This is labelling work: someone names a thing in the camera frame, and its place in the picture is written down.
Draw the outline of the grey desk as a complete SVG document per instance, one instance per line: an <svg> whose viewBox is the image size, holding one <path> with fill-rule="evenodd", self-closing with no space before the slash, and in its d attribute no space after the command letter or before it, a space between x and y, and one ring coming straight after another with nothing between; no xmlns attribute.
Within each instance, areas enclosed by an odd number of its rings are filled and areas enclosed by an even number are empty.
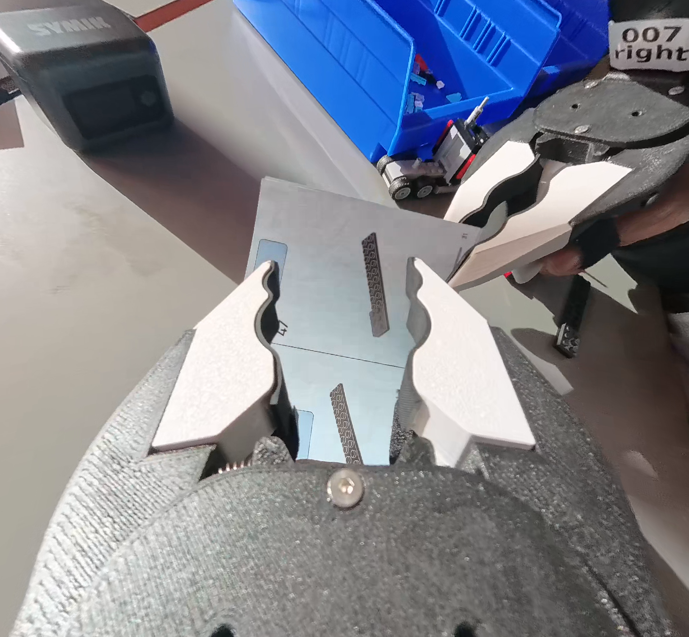
<svg viewBox="0 0 689 637"><path fill-rule="evenodd" d="M399 209L233 0L104 1L155 44L171 126L78 153L23 96L1 105L1 543L26 534L27 574L103 425L252 274L264 178ZM610 255L583 277L573 359L553 347L572 277L449 286L564 396L687 581L688 393L657 288Z"/></svg>

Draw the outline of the long black brick plate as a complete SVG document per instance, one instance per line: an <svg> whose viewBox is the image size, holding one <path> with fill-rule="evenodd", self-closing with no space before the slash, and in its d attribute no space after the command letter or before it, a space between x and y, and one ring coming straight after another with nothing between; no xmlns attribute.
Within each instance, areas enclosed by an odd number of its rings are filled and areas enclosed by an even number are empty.
<svg viewBox="0 0 689 637"><path fill-rule="evenodd" d="M591 284L581 275L573 276L571 285L565 297L564 305L557 320L557 328L561 323L572 323L581 331L583 317L589 302Z"/></svg>

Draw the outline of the person's right hand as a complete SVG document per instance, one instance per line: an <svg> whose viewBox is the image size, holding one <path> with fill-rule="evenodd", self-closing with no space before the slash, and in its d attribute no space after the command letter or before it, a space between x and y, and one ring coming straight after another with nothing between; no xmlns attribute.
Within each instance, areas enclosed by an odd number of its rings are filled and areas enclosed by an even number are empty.
<svg viewBox="0 0 689 637"><path fill-rule="evenodd" d="M582 248L571 242L559 251L549 254L539 263L539 273L546 276L575 275L599 261L591 250L599 249L602 256L616 248L626 247L674 230L688 222L688 163L667 181L659 196L650 206L626 212L612 219L611 235L604 237L603 245Z"/></svg>

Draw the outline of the black cube device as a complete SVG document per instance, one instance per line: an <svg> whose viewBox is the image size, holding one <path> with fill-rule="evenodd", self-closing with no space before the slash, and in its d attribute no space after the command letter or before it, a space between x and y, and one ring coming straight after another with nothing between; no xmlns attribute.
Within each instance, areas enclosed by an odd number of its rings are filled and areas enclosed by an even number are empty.
<svg viewBox="0 0 689 637"><path fill-rule="evenodd" d="M174 121L155 44L104 0L1 0L1 67L1 104L23 96L78 153Z"/></svg>

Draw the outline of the light blue instruction booklet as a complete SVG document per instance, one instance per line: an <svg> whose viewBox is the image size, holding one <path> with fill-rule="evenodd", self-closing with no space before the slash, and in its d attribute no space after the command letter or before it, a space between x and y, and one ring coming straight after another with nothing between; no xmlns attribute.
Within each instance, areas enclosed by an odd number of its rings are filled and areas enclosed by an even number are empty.
<svg viewBox="0 0 689 637"><path fill-rule="evenodd" d="M331 393L342 386L365 465L388 465L393 413L413 348L407 262L447 280L480 229L266 177L247 274L277 262L271 341L291 405L306 418L299 455L346 461Z"/></svg>

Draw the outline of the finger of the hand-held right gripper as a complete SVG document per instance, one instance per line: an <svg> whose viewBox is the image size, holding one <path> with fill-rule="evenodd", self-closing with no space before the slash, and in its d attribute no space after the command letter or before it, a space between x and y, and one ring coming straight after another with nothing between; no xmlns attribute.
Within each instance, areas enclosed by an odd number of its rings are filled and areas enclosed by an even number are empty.
<svg viewBox="0 0 689 637"><path fill-rule="evenodd" d="M544 169L547 180L536 204L509 217L502 229L477 244L449 285L461 290L492 280L513 267L529 266L567 245L572 222L631 172L609 161Z"/></svg>
<svg viewBox="0 0 689 637"><path fill-rule="evenodd" d="M528 143L508 141L490 157L477 155L455 193L444 220L482 228L501 203L508 213L532 205L538 192L539 158Z"/></svg>

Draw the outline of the pile of loose toy bricks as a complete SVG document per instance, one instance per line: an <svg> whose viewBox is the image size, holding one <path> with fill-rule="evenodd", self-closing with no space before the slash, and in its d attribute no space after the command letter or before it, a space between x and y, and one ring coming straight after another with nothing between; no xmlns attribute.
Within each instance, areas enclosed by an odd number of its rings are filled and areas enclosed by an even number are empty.
<svg viewBox="0 0 689 637"><path fill-rule="evenodd" d="M404 115L421 113L432 108L465 100L460 91L452 91L426 64L419 54L416 54L411 73L407 97L404 102Z"/></svg>

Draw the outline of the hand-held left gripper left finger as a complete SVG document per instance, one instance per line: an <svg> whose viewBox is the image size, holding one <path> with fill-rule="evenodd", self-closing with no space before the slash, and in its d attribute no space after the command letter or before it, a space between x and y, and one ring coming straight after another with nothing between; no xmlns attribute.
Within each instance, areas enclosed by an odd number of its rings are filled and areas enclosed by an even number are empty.
<svg viewBox="0 0 689 637"><path fill-rule="evenodd" d="M245 460L259 439L278 435L296 456L296 411L271 346L279 273L277 262L262 263L196 324L154 452L215 445L227 460Z"/></svg>

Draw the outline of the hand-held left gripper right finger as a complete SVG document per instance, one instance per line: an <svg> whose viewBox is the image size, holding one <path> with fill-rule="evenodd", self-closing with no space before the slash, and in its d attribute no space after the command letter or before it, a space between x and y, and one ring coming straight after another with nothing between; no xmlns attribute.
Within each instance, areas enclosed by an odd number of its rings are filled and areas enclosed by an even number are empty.
<svg viewBox="0 0 689 637"><path fill-rule="evenodd" d="M533 450L535 437L487 320L418 257L407 262L413 340L398 419L458 468L474 445Z"/></svg>

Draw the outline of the red and black toy truck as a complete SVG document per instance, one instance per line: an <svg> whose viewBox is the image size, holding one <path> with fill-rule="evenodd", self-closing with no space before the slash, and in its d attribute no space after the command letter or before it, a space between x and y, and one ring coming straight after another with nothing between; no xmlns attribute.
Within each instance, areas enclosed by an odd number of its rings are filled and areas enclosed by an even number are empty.
<svg viewBox="0 0 689 637"><path fill-rule="evenodd" d="M395 201L422 200L428 196L457 191L479 150L488 139L478 125L478 118L489 97L478 104L467 119L449 120L435 144L418 149L384 155L376 170Z"/></svg>

